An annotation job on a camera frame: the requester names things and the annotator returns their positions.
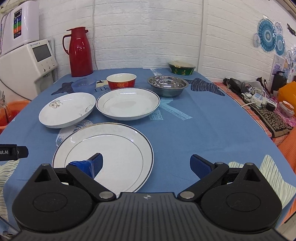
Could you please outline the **large white plate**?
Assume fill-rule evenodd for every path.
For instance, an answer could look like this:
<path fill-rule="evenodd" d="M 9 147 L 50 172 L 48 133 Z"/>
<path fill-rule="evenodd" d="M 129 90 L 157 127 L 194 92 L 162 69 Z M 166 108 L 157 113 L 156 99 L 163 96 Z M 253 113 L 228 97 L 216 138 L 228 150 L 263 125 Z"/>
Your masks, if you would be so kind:
<path fill-rule="evenodd" d="M 54 168 L 102 154 L 102 169 L 95 181 L 114 194 L 137 192 L 149 178 L 154 165 L 151 143 L 140 131 L 121 123 L 93 124 L 68 136 L 57 148 Z"/>

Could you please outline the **white floral deep plate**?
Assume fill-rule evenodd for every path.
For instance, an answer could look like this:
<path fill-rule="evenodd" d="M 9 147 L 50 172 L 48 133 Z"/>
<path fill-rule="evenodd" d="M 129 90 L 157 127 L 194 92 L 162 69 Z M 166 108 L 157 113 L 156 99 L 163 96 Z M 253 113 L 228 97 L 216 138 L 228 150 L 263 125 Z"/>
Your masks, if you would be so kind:
<path fill-rule="evenodd" d="M 88 117 L 95 103 L 96 98 L 89 93 L 66 94 L 46 104 L 39 113 L 39 121 L 48 128 L 66 128 Z"/>

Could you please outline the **white rimmed deep plate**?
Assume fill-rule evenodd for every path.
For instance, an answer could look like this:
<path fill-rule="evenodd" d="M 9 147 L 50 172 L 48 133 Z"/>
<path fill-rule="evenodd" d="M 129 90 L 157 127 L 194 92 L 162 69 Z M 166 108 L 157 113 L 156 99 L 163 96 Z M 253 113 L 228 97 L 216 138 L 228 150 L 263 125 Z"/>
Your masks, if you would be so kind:
<path fill-rule="evenodd" d="M 102 94 L 96 101 L 96 108 L 113 120 L 135 121 L 153 113 L 160 102 L 160 97 L 153 91 L 121 88 Z"/>

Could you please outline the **blue plastic bowl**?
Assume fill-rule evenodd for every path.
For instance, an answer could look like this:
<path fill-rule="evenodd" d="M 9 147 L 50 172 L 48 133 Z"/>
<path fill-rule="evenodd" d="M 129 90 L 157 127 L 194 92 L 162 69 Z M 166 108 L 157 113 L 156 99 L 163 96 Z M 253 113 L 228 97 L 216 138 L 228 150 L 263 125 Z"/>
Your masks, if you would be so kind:
<path fill-rule="evenodd" d="M 71 84 L 74 92 L 93 93 L 96 88 L 96 80 L 90 77 L 84 77 Z"/>

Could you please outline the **stainless steel bowl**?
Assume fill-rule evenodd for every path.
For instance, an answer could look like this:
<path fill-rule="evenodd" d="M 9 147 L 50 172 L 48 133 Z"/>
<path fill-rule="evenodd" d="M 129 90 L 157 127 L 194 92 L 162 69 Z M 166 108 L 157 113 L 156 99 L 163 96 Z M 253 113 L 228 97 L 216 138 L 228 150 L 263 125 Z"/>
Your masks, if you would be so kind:
<path fill-rule="evenodd" d="M 182 78 L 165 75 L 151 77 L 147 82 L 152 87 L 152 91 L 165 98 L 177 97 L 189 86 L 188 82 Z"/>

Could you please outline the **red white bowl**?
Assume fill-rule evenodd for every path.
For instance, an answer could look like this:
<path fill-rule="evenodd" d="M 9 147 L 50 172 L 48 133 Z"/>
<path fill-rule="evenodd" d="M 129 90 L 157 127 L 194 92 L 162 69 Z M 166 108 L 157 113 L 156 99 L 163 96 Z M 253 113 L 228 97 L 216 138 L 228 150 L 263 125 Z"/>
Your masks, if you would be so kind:
<path fill-rule="evenodd" d="M 137 76 L 132 73 L 117 73 L 107 76 L 106 80 L 111 90 L 134 87 Z"/>

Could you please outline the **orange plastic basin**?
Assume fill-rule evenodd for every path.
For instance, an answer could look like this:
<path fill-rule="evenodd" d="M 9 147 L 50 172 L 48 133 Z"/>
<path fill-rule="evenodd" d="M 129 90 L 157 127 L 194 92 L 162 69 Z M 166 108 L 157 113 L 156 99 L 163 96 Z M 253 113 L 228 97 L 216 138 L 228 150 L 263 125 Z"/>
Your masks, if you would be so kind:
<path fill-rule="evenodd" d="M 18 100 L 8 103 L 8 107 L 5 109 L 1 107 L 0 116 L 0 133 L 4 131 L 7 125 L 30 103 L 28 100 Z"/>

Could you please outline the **blue printed tablecloth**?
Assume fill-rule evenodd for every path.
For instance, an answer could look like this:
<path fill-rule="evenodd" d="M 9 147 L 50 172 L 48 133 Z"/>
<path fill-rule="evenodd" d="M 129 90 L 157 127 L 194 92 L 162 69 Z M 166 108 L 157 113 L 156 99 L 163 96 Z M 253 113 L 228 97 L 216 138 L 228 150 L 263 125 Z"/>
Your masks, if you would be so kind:
<path fill-rule="evenodd" d="M 46 128 L 39 120 L 41 109 L 62 96 L 74 81 L 70 75 L 60 78 L 27 105 L 1 134 L 2 144 L 26 146 L 29 156 L 11 164 L 1 162 L 1 217 L 16 227 L 11 207 L 17 194 L 42 163 L 53 159 L 65 138 L 58 129 Z M 193 154 L 210 162 L 253 162 L 260 166 L 271 156 L 282 178 L 281 183 L 295 185 L 295 174 L 287 160 L 259 124 L 228 95 L 186 88 L 172 100 L 164 99 L 152 116 L 128 121 L 150 141 L 154 166 L 141 192 L 175 192 L 197 181 L 189 159 Z"/>

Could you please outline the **white water dispenser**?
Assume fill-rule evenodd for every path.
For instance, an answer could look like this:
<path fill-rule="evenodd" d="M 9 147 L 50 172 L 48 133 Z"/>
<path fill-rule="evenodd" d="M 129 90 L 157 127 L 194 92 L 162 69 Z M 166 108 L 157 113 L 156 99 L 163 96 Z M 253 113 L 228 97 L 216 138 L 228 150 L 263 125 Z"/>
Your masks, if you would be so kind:
<path fill-rule="evenodd" d="M 33 100 L 55 82 L 58 67 L 53 39 L 32 42 L 1 57 L 1 83 L 18 97 Z"/>

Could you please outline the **orange cloth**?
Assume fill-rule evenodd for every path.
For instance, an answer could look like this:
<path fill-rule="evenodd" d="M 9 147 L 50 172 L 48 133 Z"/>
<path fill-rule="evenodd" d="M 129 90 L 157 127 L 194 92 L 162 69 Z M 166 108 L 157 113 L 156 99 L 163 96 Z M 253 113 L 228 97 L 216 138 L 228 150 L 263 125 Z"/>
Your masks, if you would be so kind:
<path fill-rule="evenodd" d="M 281 153 L 290 164 L 295 173 L 296 169 L 296 132 L 295 128 L 288 134 L 286 139 L 278 146 Z"/>

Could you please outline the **black patterned cloth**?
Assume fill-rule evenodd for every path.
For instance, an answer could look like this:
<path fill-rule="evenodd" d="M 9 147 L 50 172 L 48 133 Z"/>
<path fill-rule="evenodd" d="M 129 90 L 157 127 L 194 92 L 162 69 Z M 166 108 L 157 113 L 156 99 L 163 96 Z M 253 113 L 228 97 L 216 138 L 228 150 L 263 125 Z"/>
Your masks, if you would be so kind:
<path fill-rule="evenodd" d="M 283 119 L 275 112 L 266 108 L 257 108 L 255 104 L 251 104 L 250 108 L 263 121 L 265 126 L 271 132 L 272 138 L 277 138 L 289 134 L 292 127 L 286 124 Z"/>

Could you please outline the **red thermos jug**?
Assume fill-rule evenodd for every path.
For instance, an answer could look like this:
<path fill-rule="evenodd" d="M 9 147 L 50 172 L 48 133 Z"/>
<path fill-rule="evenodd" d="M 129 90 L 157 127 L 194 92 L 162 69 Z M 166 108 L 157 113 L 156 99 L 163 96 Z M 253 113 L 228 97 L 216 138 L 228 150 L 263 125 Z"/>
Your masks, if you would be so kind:
<path fill-rule="evenodd" d="M 91 49 L 86 34 L 85 27 L 69 29 L 71 34 L 63 36 L 62 46 L 66 54 L 69 55 L 70 69 L 72 77 L 83 77 L 93 73 Z M 64 40 L 70 37 L 69 49 L 65 48 Z"/>

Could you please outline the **orange plastic bag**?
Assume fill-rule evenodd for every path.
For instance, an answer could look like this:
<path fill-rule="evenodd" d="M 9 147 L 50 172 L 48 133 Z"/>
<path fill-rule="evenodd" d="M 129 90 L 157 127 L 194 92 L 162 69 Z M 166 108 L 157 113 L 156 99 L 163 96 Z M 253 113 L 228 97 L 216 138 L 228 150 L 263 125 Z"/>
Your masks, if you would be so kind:
<path fill-rule="evenodd" d="M 296 108 L 296 82 L 293 81 L 280 88 L 277 99 L 279 102 L 286 101 Z"/>

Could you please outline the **white water purifier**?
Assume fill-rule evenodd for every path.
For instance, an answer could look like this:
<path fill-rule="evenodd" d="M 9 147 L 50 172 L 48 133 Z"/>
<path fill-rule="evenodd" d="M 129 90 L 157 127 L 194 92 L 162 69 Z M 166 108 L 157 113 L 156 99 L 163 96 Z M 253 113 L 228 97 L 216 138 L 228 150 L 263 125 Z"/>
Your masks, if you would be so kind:
<path fill-rule="evenodd" d="M 1 54 L 39 40 L 39 3 L 26 1 L 8 13 L 2 23 Z"/>

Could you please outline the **blue paper fan decoration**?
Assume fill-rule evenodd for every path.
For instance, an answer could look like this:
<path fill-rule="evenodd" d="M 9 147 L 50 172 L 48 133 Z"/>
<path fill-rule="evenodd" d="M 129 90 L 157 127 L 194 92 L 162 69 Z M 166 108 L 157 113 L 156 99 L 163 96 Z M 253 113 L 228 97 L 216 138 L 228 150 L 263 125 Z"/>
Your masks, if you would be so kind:
<path fill-rule="evenodd" d="M 271 52 L 276 46 L 276 30 L 269 19 L 262 19 L 257 27 L 257 34 L 260 38 L 260 45 L 266 52 Z"/>

